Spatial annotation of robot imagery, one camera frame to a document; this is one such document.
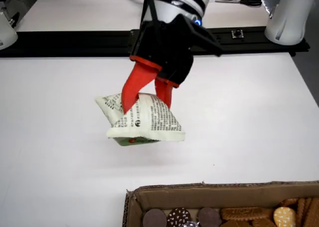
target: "floor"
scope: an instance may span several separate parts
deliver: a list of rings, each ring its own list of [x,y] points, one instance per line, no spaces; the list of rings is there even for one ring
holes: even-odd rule
[[[8,0],[8,13],[13,15],[15,12],[21,12],[21,16],[26,14],[28,9],[36,0]],[[265,0],[265,6],[271,10],[280,0]],[[306,40],[311,46],[308,53],[298,53],[295,56],[299,72],[305,80],[310,92],[319,105],[319,0],[315,1],[314,8],[309,16]]]

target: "cookie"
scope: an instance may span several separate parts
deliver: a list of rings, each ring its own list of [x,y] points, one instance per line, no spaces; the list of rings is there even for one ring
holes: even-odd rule
[[[319,199],[318,198],[315,198],[311,201],[303,227],[315,227],[315,226],[319,226]]]
[[[274,209],[263,209],[263,212],[266,215],[266,219],[272,220],[274,216]]]
[[[280,207],[288,207],[298,203],[299,198],[290,198],[279,203]]]
[[[306,199],[304,198],[300,198],[298,200],[297,218],[296,218],[297,227],[302,227],[305,203],[306,203]]]
[[[305,222],[305,219],[306,219],[306,216],[307,216],[307,213],[308,213],[308,209],[310,207],[310,204],[311,204],[312,200],[313,200],[312,198],[307,198],[306,199],[305,208],[304,208],[304,214],[303,214],[303,223]]]
[[[296,212],[288,207],[280,207],[274,212],[277,227],[296,227]]]
[[[202,208],[197,216],[201,227],[219,227],[222,223],[218,211],[212,208]]]
[[[143,227],[166,227],[167,219],[163,211],[152,209],[143,217]]]
[[[251,225],[246,221],[227,221],[220,227],[251,227]]]
[[[274,222],[271,220],[263,219],[263,220],[254,220],[252,221],[253,227],[276,227]]]
[[[221,210],[221,216],[226,221],[253,221],[267,218],[267,214],[263,212],[263,209],[258,207],[226,208]]]
[[[172,210],[167,217],[167,227],[180,227],[191,221],[190,213],[185,208]]]

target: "plastic bag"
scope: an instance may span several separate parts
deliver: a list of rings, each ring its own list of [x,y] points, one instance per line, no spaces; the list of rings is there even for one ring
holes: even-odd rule
[[[181,125],[156,95],[140,93],[125,115],[121,94],[98,97],[96,103],[111,123],[107,137],[114,138],[121,146],[185,140]]]

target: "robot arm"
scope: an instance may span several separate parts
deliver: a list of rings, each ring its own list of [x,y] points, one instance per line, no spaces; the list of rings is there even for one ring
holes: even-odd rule
[[[122,91],[126,113],[139,91],[155,80],[157,96],[168,106],[172,89],[186,79],[193,64],[194,45],[221,53],[218,42],[204,29],[202,18],[209,0],[147,0],[140,33],[130,59],[135,67]]]

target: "brown cardboard box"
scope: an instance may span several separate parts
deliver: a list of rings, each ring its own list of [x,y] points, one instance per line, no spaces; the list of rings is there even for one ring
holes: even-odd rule
[[[319,197],[319,182],[140,187],[127,193],[123,227],[142,227],[143,215],[153,208],[167,214],[171,209],[184,207],[195,218],[203,207],[274,208],[282,200],[295,197]]]

